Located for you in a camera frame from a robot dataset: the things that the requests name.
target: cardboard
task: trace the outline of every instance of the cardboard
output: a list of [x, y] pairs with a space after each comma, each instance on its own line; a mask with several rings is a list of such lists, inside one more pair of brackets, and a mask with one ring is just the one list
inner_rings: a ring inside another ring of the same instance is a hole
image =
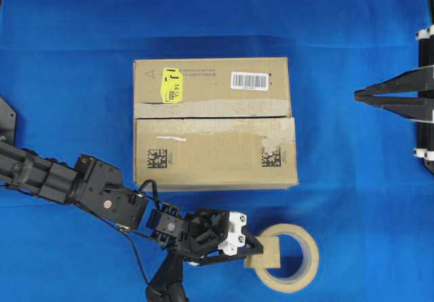
[[[236, 89], [244, 73], [258, 90]], [[149, 178], [162, 191], [298, 184], [286, 58], [136, 61], [134, 180]]]
[[[184, 76], [182, 102], [163, 104], [164, 68]], [[269, 75], [269, 90], [234, 90], [232, 72]], [[134, 118], [291, 116], [286, 58], [136, 60]]]
[[244, 259], [244, 268], [280, 268], [280, 242], [278, 236], [256, 237], [264, 246], [263, 254], [253, 254]]

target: yellow sticker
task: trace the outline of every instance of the yellow sticker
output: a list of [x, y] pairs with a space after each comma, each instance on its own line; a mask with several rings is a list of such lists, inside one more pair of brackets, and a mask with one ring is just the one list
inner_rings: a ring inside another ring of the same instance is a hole
[[164, 68], [161, 79], [161, 97], [163, 103], [182, 102], [182, 82], [184, 76], [176, 68]]

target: qr code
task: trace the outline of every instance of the qr code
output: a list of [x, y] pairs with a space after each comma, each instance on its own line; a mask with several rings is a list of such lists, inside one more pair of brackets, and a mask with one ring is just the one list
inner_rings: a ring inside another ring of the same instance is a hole
[[148, 168], [167, 168], [167, 149], [149, 149]]
[[261, 149], [261, 163], [262, 167], [279, 167], [282, 165], [282, 156], [280, 148], [271, 153], [267, 153], [265, 148]]

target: packing tape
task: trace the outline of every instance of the packing tape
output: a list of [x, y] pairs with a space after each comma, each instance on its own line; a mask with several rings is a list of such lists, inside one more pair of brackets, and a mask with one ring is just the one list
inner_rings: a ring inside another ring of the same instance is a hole
[[303, 262], [300, 269], [288, 278], [272, 276], [265, 268], [255, 268], [259, 279], [272, 290], [282, 293], [293, 293], [309, 285], [317, 274], [319, 251], [314, 239], [300, 226], [293, 224], [277, 224], [265, 229], [260, 236], [288, 235], [301, 246]]

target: barcode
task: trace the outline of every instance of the barcode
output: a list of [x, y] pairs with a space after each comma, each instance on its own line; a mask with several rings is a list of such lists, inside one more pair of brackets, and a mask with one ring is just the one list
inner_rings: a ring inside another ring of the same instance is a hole
[[231, 88], [233, 90], [269, 90], [269, 74], [233, 72]]

